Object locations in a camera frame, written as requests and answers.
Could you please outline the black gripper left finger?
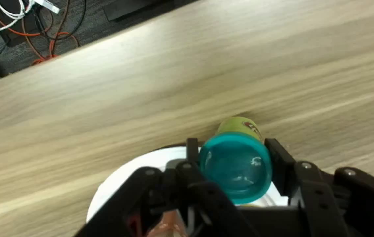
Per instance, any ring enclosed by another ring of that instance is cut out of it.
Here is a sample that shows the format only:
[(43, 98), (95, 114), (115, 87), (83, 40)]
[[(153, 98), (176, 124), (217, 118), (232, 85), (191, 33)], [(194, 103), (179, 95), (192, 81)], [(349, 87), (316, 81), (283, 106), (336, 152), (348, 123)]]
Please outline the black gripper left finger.
[(198, 237), (258, 237), (258, 232), (225, 194), (204, 178), (198, 161), (199, 141), (188, 139), (186, 160), (175, 166), (175, 171), (183, 203), (199, 218), (194, 233)]

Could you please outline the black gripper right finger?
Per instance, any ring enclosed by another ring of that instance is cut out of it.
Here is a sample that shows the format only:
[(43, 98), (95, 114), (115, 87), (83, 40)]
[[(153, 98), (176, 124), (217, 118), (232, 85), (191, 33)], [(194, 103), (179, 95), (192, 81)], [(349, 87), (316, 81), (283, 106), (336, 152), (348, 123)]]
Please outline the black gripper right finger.
[(265, 237), (358, 237), (346, 222), (335, 189), (315, 164), (296, 161), (275, 139), (265, 141), (273, 162), (273, 183), (288, 198), (283, 208), (270, 208)]

